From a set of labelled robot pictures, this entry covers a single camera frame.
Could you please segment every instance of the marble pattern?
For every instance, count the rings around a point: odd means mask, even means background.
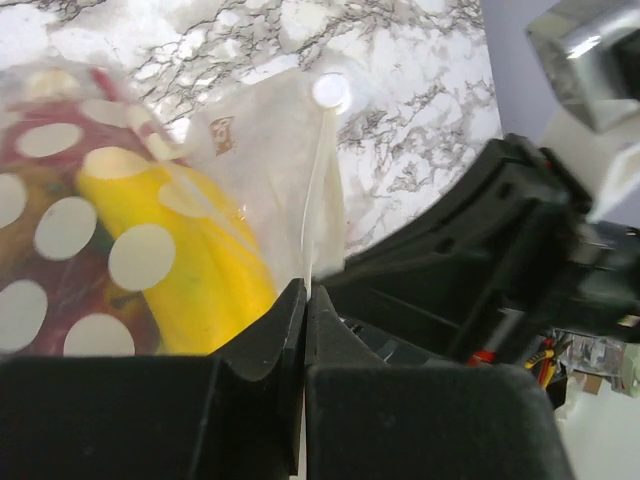
[[[122,69],[180,139],[195,109],[291,67],[342,72],[348,251],[420,214],[500,134],[478,0],[0,0],[0,68]]]

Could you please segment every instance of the marble countertop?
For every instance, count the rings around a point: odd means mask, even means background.
[[[0,31],[0,69],[46,54],[119,68],[178,139],[240,84],[343,73],[349,253],[428,209],[500,135],[479,0],[0,0]]]

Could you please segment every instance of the brown logo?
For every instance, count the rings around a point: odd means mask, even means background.
[[[216,155],[222,155],[233,148],[233,140],[231,139],[233,119],[234,117],[218,118],[209,125],[211,138],[216,146]]]

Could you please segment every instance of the yellow item in bag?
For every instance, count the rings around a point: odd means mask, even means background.
[[[105,147],[85,157],[76,187],[115,239],[112,279],[143,292],[167,353],[211,353],[275,301],[250,228],[207,177]]]

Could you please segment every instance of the gray wall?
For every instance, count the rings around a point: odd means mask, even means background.
[[[534,142],[558,104],[524,29],[557,1],[480,0],[502,128]]]

